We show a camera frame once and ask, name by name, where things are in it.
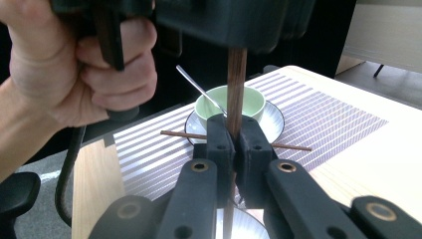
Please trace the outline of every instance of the light green bowl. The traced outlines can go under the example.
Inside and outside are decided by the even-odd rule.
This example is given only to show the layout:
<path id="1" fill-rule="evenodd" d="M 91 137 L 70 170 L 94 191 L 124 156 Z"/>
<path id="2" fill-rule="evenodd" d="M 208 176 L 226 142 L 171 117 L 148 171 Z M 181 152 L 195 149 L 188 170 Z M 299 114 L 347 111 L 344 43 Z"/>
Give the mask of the light green bowl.
<path id="1" fill-rule="evenodd" d="M 211 97 L 211 99 L 227 110 L 227 86 L 211 89 L 207 92 L 207 94 Z M 260 121 L 264 112 L 265 104 L 265 97 L 260 91 L 250 87 L 244 88 L 242 108 L 243 115 L 253 118 L 256 121 Z M 208 118 L 222 113 L 220 109 L 215 107 L 202 95 L 195 102 L 195 112 L 198 115 L 201 124 L 205 128 L 207 128 Z"/>

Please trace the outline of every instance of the chopstick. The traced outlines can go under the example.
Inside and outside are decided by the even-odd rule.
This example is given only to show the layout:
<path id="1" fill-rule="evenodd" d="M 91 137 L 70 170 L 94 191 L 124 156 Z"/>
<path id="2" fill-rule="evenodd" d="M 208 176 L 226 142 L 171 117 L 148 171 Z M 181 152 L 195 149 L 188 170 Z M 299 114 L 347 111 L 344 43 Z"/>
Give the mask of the chopstick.
<path id="1" fill-rule="evenodd" d="M 177 132 L 177 131 L 169 131 L 169 130 L 162 130 L 160 132 L 164 135 L 170 135 L 170 136 L 181 136 L 181 137 L 191 137 L 191 138 L 197 138 L 197 139 L 207 139 L 206 135 L 203 134 L 196 134 L 196 133 L 186 133 L 186 132 Z M 303 151 L 312 151 L 313 149 L 310 147 L 304 147 L 304 146 L 293 146 L 293 145 L 286 145 L 281 143 L 271 143 L 272 147 L 279 147 L 279 148 L 286 148 L 286 149 L 294 149 L 294 150 L 303 150 Z"/>

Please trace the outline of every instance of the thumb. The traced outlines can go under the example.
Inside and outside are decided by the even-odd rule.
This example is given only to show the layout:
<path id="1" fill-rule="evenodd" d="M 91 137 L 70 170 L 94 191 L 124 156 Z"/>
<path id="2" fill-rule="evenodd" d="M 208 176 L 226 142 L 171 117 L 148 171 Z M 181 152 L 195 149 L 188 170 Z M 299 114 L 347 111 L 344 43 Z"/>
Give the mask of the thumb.
<path id="1" fill-rule="evenodd" d="M 27 60 L 49 60 L 73 40 L 48 0 L 0 0 L 0 21 L 9 28 L 14 53 Z"/>

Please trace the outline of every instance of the black device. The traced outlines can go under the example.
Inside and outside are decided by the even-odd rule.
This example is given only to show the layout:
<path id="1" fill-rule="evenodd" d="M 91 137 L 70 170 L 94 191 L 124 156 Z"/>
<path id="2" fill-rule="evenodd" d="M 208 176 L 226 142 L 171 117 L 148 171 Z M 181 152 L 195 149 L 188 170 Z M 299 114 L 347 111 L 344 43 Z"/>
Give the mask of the black device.
<path id="1" fill-rule="evenodd" d="M 232 170 L 247 208 L 264 209 L 272 239 L 420 238 L 422 225 L 393 203 L 357 197 L 335 201 L 297 162 L 278 159 L 258 123 L 242 118 L 238 141 L 217 115 L 207 121 L 207 143 L 195 143 L 171 191 L 154 201 L 128 195 L 115 201 L 90 238 L 213 239 L 216 209 L 230 198 Z"/>
<path id="2" fill-rule="evenodd" d="M 181 54 L 181 33 L 220 46 L 269 53 L 281 37 L 297 38 L 306 31 L 314 4 L 315 0 L 52 0 L 57 14 L 89 16 L 103 58 L 118 71 L 124 69 L 119 24 L 125 17 L 153 15 L 159 42 L 176 55 Z M 137 113 L 135 108 L 108 115 L 129 120 Z"/>

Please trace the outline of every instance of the bolt hole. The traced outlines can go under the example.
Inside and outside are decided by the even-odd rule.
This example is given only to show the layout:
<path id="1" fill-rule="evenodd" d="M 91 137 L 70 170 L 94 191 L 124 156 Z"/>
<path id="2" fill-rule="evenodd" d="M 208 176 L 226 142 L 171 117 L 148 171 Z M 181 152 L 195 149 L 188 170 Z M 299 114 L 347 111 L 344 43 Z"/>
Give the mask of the bolt hole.
<path id="1" fill-rule="evenodd" d="M 194 162 L 191 168 L 193 171 L 203 172 L 208 170 L 208 164 L 206 164 L 205 162 Z"/>
<path id="2" fill-rule="evenodd" d="M 179 226 L 174 230 L 176 239 L 188 239 L 192 236 L 192 229 L 188 226 Z"/>
<path id="3" fill-rule="evenodd" d="M 293 164 L 281 162 L 279 163 L 279 170 L 283 172 L 294 172 L 296 171 L 296 167 Z"/>
<path id="4" fill-rule="evenodd" d="M 121 219 L 130 219 L 135 217 L 139 212 L 140 206 L 138 204 L 127 202 L 118 209 L 117 216 Z"/>
<path id="5" fill-rule="evenodd" d="M 346 239 L 347 238 L 347 235 L 341 229 L 336 228 L 336 227 L 328 227 L 326 232 L 333 239 Z"/>
<path id="6" fill-rule="evenodd" d="M 397 215 L 391 208 L 385 206 L 384 204 L 377 202 L 370 202 L 366 204 L 366 210 L 374 217 L 384 220 L 384 221 L 395 221 L 397 220 Z"/>

